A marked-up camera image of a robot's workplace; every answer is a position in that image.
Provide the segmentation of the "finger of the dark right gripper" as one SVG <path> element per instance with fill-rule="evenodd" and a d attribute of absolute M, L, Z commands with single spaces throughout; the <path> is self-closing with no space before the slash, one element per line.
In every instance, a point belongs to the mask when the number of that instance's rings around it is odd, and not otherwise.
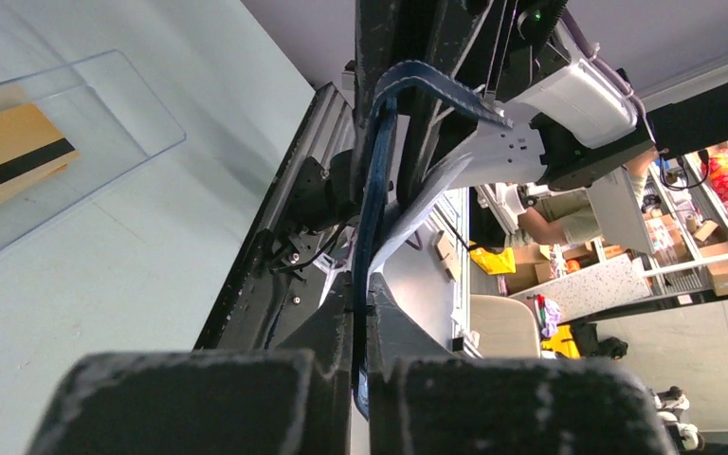
<path fill-rule="evenodd" d="M 370 110 L 375 86 L 391 66 L 391 49 L 399 16 L 400 1 L 358 0 L 355 2 L 355 149 L 354 195 L 361 195 L 370 152 L 365 152 Z"/>
<path fill-rule="evenodd" d="M 490 1 L 438 1 L 422 61 L 453 79 L 491 7 Z M 432 121 L 440 108 L 428 92 L 415 91 L 396 183 L 401 209 L 408 209 L 421 190 L 436 144 L 432 135 L 438 129 Z"/>

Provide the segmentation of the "clear plastic tray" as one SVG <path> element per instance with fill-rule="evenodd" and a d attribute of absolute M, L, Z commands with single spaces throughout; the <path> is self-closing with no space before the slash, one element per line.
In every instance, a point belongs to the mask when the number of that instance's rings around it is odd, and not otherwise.
<path fill-rule="evenodd" d="M 0 252 L 185 138 L 117 50 L 0 82 Z"/>

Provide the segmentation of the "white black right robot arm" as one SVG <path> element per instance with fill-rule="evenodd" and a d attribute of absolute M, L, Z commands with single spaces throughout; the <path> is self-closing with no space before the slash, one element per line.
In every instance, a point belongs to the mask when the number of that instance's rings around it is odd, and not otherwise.
<path fill-rule="evenodd" d="M 563 1 L 359 1 L 351 192 L 379 204 L 409 118 L 396 199 L 496 182 L 581 189 L 653 143 L 631 86 Z"/>

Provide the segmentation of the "blue leather card holder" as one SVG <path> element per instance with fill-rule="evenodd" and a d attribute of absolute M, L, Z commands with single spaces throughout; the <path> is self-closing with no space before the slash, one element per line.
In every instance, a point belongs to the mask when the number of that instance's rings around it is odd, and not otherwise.
<path fill-rule="evenodd" d="M 450 79 L 428 64 L 416 60 L 398 63 L 379 78 L 370 111 L 365 149 L 371 153 L 360 222 L 352 259 L 353 287 L 353 396 L 355 406 L 365 419 L 370 418 L 367 363 L 367 296 L 375 234 L 386 204 L 388 171 L 393 146 L 391 128 L 397 119 L 397 98 L 407 88 L 417 87 L 443 101 L 458 113 L 497 125 L 508 131 L 512 121 L 489 107 L 465 85 Z"/>

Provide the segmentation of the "gold card with black stripe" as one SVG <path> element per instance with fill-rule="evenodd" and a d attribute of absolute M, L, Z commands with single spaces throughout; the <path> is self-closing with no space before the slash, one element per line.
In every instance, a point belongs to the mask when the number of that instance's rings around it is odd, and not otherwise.
<path fill-rule="evenodd" d="M 36 105 L 0 111 L 0 204 L 61 172 L 80 156 Z"/>

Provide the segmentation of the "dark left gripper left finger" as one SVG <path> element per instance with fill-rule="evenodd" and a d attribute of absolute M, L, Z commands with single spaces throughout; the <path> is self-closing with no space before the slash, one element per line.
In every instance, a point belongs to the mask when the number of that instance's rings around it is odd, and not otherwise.
<path fill-rule="evenodd" d="M 88 355 L 61 380 L 31 454 L 346 454 L 351 277 L 270 349 Z"/>

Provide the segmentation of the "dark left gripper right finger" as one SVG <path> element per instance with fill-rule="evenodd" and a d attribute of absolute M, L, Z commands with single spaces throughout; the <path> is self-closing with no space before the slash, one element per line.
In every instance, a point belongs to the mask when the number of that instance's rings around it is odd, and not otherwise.
<path fill-rule="evenodd" d="M 590 358 L 461 358 L 395 302 L 368 296 L 374 454 L 672 454 L 647 388 Z"/>

